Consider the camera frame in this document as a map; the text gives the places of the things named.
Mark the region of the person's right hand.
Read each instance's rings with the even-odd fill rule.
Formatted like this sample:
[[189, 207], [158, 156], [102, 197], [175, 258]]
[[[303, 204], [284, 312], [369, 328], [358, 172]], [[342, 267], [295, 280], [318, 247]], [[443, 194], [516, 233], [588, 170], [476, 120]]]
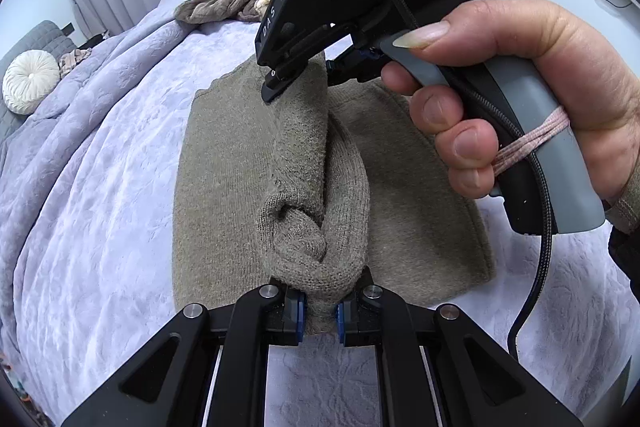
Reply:
[[[396, 44], [450, 75], [485, 65], [497, 86], [483, 94], [509, 106], [525, 132], [563, 107], [575, 142], [566, 153], [550, 146], [542, 165], [552, 185], [558, 187], [577, 168], [573, 190], [590, 185], [605, 202], [623, 195], [639, 157], [639, 80], [583, 20], [546, 0], [474, 0]], [[410, 98], [416, 127], [434, 135], [454, 191], [469, 198], [487, 195], [498, 153], [491, 125], [464, 117], [451, 88], [422, 87], [397, 63], [384, 66], [382, 79]]]

